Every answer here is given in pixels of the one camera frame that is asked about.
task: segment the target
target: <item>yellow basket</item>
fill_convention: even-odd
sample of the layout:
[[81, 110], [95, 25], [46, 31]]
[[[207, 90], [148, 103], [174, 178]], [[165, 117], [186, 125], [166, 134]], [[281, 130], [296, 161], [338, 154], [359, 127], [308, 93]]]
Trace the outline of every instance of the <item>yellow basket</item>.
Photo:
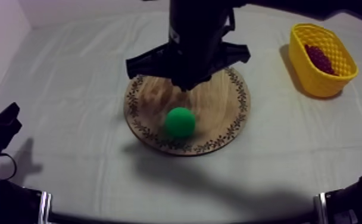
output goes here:
[[[305, 45], [318, 46], [330, 59], [335, 75], [320, 71], [311, 62]], [[331, 97], [356, 77], [358, 68], [338, 37], [314, 24], [296, 24], [291, 31], [289, 59], [297, 71], [302, 87], [317, 97]]]

